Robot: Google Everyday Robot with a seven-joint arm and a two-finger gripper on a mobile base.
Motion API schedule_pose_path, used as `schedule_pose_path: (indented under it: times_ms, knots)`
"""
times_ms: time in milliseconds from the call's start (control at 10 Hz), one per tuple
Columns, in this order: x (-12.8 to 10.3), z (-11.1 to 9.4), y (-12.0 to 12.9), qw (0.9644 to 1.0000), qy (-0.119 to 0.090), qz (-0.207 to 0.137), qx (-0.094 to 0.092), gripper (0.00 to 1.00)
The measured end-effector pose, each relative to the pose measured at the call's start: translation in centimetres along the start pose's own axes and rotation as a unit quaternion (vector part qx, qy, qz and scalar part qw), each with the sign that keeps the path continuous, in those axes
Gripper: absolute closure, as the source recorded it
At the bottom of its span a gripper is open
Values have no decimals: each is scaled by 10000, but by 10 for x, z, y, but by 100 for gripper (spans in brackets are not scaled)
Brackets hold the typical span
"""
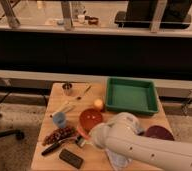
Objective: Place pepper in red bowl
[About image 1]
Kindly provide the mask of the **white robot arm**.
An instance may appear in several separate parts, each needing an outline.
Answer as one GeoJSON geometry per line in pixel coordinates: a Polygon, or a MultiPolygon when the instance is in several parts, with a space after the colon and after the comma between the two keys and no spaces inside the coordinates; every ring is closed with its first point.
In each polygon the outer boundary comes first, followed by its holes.
{"type": "Polygon", "coordinates": [[[137,117],[121,112],[90,131],[90,141],[126,158],[156,166],[164,171],[192,171],[192,144],[138,135],[137,117]]]}

